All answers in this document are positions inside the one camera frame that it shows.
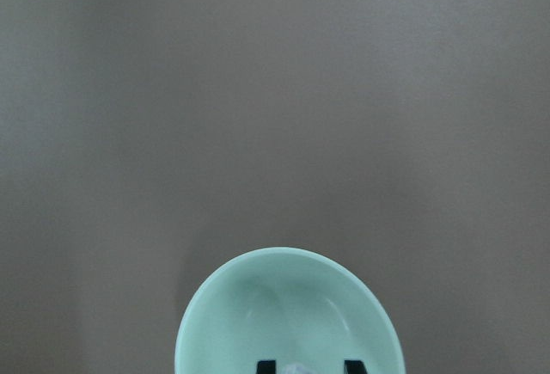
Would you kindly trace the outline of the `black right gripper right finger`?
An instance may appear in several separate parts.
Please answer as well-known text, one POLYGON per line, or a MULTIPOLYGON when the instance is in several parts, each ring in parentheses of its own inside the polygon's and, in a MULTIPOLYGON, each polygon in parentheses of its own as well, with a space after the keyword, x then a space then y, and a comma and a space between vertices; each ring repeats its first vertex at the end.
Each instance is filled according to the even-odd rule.
POLYGON ((344 361, 345 374, 368 374, 366 366, 362 360, 346 359, 344 361))

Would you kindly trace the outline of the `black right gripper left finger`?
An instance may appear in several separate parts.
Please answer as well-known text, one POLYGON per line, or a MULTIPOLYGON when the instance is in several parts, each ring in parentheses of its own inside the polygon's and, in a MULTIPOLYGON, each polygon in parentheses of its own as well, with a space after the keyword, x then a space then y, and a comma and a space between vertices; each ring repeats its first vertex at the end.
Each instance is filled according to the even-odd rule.
POLYGON ((276 374, 276 360, 260 360, 256 365, 256 374, 276 374))

